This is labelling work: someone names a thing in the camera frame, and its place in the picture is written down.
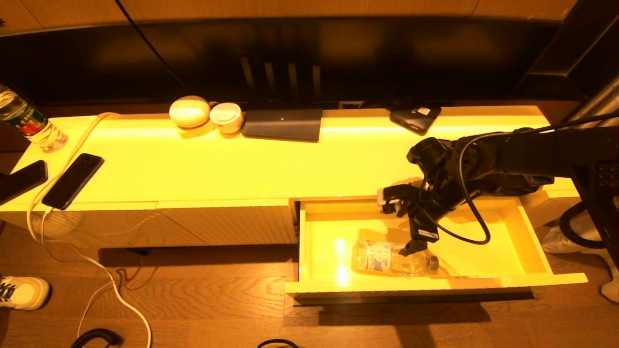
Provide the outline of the clear bottle with white cap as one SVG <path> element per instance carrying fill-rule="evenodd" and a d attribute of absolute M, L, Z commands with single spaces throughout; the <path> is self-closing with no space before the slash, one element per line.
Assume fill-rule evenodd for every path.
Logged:
<path fill-rule="evenodd" d="M 399 252 L 403 244 L 385 241 L 358 240 L 352 250 L 351 269 L 363 275 L 427 276 L 434 275 L 440 261 L 427 251 L 409 256 Z"/>

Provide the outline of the cream white drawer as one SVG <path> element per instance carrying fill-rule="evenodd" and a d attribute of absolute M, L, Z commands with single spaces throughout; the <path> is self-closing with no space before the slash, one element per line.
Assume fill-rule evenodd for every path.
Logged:
<path fill-rule="evenodd" d="M 484 246 L 442 235 L 429 245 L 439 269 L 424 277 L 364 275 L 352 269 L 360 239 L 406 243 L 406 218 L 383 215 L 373 200 L 311 201 L 300 211 L 297 282 L 285 291 L 296 305 L 371 303 L 398 298 L 471 299 L 529 295 L 532 287 L 586 283 L 583 273 L 556 275 L 518 198 L 477 201 L 491 232 Z"/>

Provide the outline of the beige wooden cabinet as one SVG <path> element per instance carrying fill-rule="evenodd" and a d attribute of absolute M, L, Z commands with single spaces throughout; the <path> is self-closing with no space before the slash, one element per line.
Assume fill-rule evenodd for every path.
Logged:
<path fill-rule="evenodd" d="M 190 139 L 166 114 L 56 117 L 61 150 L 31 145 L 16 165 L 43 160 L 50 178 L 75 153 L 104 164 L 45 236 L 78 247 L 187 247 L 296 243 L 294 202 L 373 200 L 422 176 L 407 161 L 421 136 L 387 110 L 324 112 L 316 143 L 216 130 Z"/>

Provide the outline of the small black labelled device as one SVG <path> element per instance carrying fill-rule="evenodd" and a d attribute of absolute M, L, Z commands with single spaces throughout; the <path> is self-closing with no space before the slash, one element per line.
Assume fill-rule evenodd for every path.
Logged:
<path fill-rule="evenodd" d="M 392 110 L 389 119 L 411 132 L 424 136 L 442 112 L 439 106 L 414 105 L 406 109 Z"/>

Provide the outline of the grey curtain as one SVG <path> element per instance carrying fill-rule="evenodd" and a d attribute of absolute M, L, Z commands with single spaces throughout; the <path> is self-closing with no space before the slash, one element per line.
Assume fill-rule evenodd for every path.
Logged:
<path fill-rule="evenodd" d="M 593 116 L 619 112 L 619 77 L 610 82 L 601 92 L 583 106 L 570 121 L 589 119 Z M 542 240 L 544 251 L 552 254 L 582 253 L 600 256 L 610 271 L 610 282 L 600 291 L 607 300 L 619 305 L 619 269 L 610 253 L 604 248 L 594 248 L 602 238 L 594 226 L 590 214 L 581 203 L 565 211 L 558 222 Z"/>

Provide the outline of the dark grey flat box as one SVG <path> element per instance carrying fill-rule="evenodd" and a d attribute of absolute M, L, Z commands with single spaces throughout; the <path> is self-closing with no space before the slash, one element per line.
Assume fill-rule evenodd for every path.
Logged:
<path fill-rule="evenodd" d="M 249 110 L 241 133 L 259 139 L 319 141 L 321 109 Z"/>

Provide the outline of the black television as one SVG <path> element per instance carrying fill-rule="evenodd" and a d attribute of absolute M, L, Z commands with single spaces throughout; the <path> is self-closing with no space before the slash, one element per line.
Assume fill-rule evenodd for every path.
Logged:
<path fill-rule="evenodd" d="M 0 82 L 39 106 L 500 98 L 559 24 L 477 18 L 263 18 L 0 37 Z"/>

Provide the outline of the white round lidded cup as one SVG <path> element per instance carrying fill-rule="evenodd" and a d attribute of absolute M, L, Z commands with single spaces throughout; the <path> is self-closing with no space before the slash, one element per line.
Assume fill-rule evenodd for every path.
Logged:
<path fill-rule="evenodd" d="M 240 106 L 232 102 L 215 105 L 211 108 L 208 116 L 216 130 L 223 134 L 239 132 L 245 122 Z"/>

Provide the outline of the dark wooden shelf unit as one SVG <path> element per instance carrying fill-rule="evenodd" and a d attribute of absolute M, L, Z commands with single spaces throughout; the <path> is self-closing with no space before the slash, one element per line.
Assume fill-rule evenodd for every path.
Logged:
<path fill-rule="evenodd" d="M 578 0 L 512 95 L 588 101 L 619 76 L 619 0 Z"/>

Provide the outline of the white oval case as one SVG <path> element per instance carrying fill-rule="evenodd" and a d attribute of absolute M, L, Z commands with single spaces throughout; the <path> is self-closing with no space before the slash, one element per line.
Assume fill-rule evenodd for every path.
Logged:
<path fill-rule="evenodd" d="M 169 108 L 169 117 L 180 128 L 195 128 L 207 123 L 211 107 L 199 96 L 185 96 L 174 101 Z"/>

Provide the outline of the black smartphone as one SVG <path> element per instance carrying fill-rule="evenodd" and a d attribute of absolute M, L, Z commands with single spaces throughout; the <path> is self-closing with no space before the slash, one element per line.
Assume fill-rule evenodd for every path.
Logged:
<path fill-rule="evenodd" d="M 103 164 L 104 159 L 100 156 L 80 154 L 45 194 L 42 204 L 64 211 Z"/>

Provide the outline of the white sneaker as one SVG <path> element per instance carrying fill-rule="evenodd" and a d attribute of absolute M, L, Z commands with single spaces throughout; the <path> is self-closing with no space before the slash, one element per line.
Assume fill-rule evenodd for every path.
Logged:
<path fill-rule="evenodd" d="M 0 276 L 0 308 L 38 310 L 48 299 L 49 290 L 49 283 L 40 278 Z"/>

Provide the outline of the dark flat phone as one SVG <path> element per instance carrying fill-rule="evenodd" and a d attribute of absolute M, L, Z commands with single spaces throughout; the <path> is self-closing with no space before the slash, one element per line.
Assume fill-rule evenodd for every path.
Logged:
<path fill-rule="evenodd" d="M 43 160 L 31 163 L 12 174 L 0 175 L 0 206 L 39 187 L 47 180 L 48 165 Z"/>

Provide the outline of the clear bottle with colourful label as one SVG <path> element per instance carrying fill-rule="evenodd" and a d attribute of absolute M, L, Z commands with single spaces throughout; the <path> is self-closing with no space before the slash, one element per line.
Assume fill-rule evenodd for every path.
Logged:
<path fill-rule="evenodd" d="M 68 141 L 68 136 L 60 128 L 3 84 L 0 84 L 0 121 L 46 153 L 59 150 Z"/>

